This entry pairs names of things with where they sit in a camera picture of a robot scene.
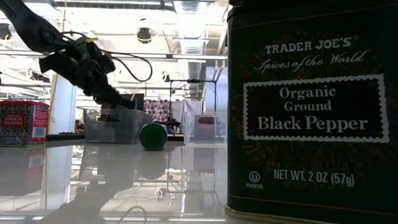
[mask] patterned cloth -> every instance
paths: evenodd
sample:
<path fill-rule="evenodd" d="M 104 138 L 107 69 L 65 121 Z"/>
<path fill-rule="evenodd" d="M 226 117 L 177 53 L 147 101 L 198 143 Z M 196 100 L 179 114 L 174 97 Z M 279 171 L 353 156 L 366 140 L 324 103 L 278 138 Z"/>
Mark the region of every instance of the patterned cloth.
<path fill-rule="evenodd" d="M 166 122 L 169 118 L 169 101 L 168 100 L 145 100 L 145 113 L 155 116 L 153 121 Z"/>

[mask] label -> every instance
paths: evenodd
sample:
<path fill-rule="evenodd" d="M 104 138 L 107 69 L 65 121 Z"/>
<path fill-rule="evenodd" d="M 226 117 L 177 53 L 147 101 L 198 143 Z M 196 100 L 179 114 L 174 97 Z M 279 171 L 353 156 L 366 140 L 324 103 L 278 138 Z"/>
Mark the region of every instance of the label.
<path fill-rule="evenodd" d="M 25 124 L 24 114 L 4 114 L 1 121 L 3 126 L 21 127 Z"/>
<path fill-rule="evenodd" d="M 216 138 L 216 126 L 214 116 L 195 115 L 195 140 L 214 141 Z"/>
<path fill-rule="evenodd" d="M 245 139 L 389 142 L 383 74 L 243 88 Z"/>
<path fill-rule="evenodd" d="M 344 187 L 354 187 L 355 178 L 353 174 L 336 172 L 314 172 L 307 170 L 287 170 L 274 169 L 275 180 L 288 180 L 299 182 L 316 182 L 322 184 L 342 185 Z"/>
<path fill-rule="evenodd" d="M 47 111 L 35 110 L 32 127 L 32 141 L 45 141 L 48 121 L 49 113 Z"/>
<path fill-rule="evenodd" d="M 249 182 L 246 182 L 246 188 L 258 189 L 258 190 L 264 189 L 264 185 L 263 184 L 259 184 L 260 180 L 261 180 L 260 173 L 258 173 L 256 171 L 252 171 L 249 174 Z"/>

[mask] green cap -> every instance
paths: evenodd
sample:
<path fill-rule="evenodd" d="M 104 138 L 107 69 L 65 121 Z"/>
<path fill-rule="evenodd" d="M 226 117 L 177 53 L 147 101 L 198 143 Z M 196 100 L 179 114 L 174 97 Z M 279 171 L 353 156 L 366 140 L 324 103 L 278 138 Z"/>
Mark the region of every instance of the green cap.
<path fill-rule="evenodd" d="M 141 129 L 139 140 L 146 150 L 162 150 L 167 142 L 167 131 L 160 124 L 147 124 Z"/>

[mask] fabric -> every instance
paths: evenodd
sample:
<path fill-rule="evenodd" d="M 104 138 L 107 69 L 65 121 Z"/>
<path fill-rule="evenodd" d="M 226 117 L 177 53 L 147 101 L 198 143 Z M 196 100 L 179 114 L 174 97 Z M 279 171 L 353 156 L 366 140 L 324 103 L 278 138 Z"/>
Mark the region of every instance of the fabric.
<path fill-rule="evenodd" d="M 172 102 L 172 117 L 177 121 L 182 123 L 183 113 L 191 111 L 202 111 L 202 101 L 193 100 L 180 100 Z"/>
<path fill-rule="evenodd" d="M 166 122 L 169 119 L 168 100 L 145 100 L 145 113 L 154 116 L 153 121 Z"/>
<path fill-rule="evenodd" d="M 172 117 L 175 119 L 176 122 L 182 122 L 184 101 L 185 100 L 172 102 Z"/>

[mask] box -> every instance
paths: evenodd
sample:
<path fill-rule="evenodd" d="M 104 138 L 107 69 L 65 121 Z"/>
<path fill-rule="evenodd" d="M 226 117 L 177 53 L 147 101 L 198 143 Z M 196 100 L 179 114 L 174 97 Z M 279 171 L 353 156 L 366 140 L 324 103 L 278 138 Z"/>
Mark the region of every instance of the box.
<path fill-rule="evenodd" d="M 83 116 L 86 142 L 135 144 L 143 125 L 152 121 L 139 110 L 84 109 Z"/>
<path fill-rule="evenodd" d="M 226 112 L 184 112 L 184 143 L 225 146 L 227 142 L 226 124 Z"/>
<path fill-rule="evenodd" d="M 34 101 L 0 102 L 0 146 L 45 144 L 49 106 Z"/>

